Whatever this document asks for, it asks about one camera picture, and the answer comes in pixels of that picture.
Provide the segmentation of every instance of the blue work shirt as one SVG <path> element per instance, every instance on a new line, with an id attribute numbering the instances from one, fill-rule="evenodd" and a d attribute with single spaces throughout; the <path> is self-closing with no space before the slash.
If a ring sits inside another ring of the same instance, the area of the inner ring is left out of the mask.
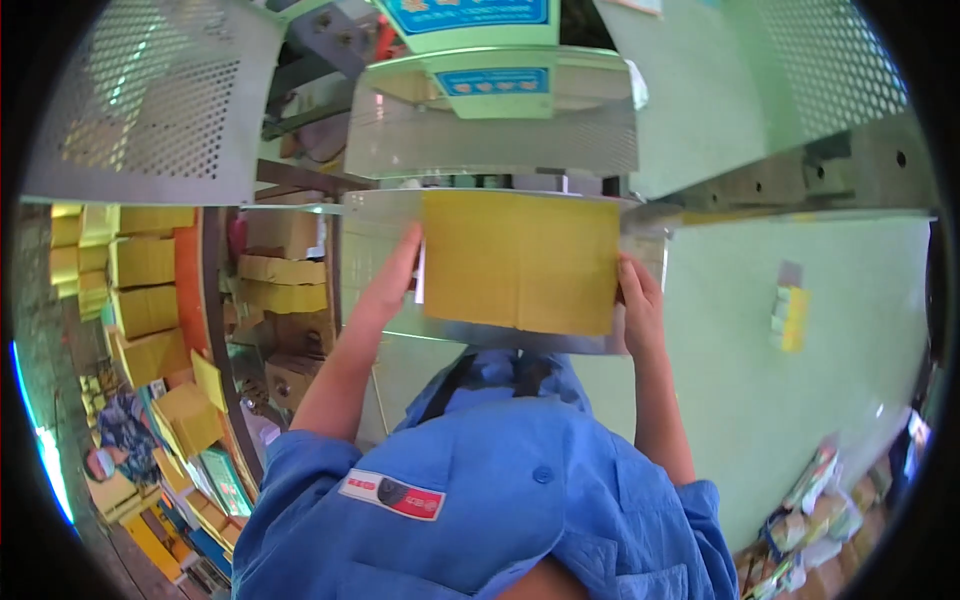
<path id="1" fill-rule="evenodd" d="M 439 373 L 366 455 L 280 436 L 234 597 L 495 598 L 549 554 L 591 598 L 736 598 L 716 487 L 674 486 L 592 417 L 565 357 L 536 359 L 552 367 L 538 397 L 512 397 L 523 357 L 482 352 L 446 412 L 414 426 Z"/>

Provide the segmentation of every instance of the person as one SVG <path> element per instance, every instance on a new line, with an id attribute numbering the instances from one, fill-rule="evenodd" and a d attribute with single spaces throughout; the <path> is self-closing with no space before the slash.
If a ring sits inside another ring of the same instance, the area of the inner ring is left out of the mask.
<path id="1" fill-rule="evenodd" d="M 564 355 L 467 348 L 380 445 L 354 445 L 413 225 L 356 303 L 284 433 L 233 553 L 235 598 L 735 598 L 718 493 L 696 481 L 658 283 L 626 254 L 633 445 Z"/>
<path id="2" fill-rule="evenodd" d="M 106 481 L 119 472 L 139 487 L 160 480 L 160 467 L 153 455 L 156 439 L 136 395 L 119 393 L 112 397 L 97 415 L 97 430 L 100 447 L 91 447 L 84 458 L 87 477 Z"/>

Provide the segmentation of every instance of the floor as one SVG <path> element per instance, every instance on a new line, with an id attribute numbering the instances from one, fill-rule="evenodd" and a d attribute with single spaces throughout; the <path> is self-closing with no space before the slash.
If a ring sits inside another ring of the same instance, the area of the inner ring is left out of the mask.
<path id="1" fill-rule="evenodd" d="M 721 495 L 731 549 L 798 478 L 827 434 L 841 433 L 855 480 L 902 427 L 925 343 L 923 218 L 755 221 L 679 230 L 669 243 L 664 325 L 697 475 Z M 811 304 L 802 352 L 768 341 L 777 273 L 803 265 Z M 361 438 L 375 444 L 462 345 L 386 336 Z M 630 440 L 632 364 L 574 356 L 596 418 Z"/>

